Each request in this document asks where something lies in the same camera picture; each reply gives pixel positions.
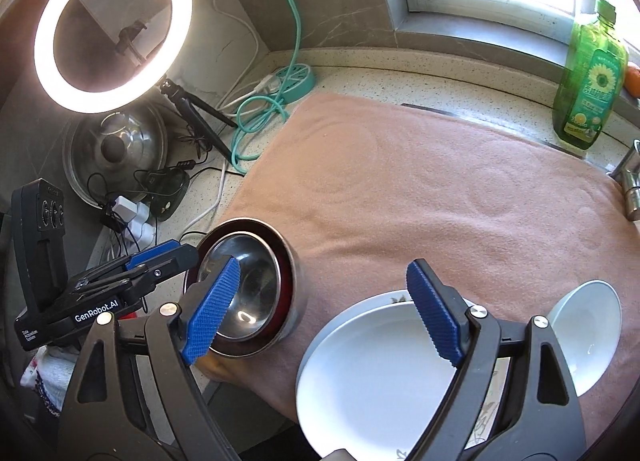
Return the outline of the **white gloved left hand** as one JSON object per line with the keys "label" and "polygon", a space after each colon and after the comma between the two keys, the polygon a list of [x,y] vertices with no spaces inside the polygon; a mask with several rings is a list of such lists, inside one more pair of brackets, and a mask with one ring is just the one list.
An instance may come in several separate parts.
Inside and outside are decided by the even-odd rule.
{"label": "white gloved left hand", "polygon": [[75,347],[41,346],[21,376],[21,387],[34,391],[55,418],[63,409],[78,357]]}

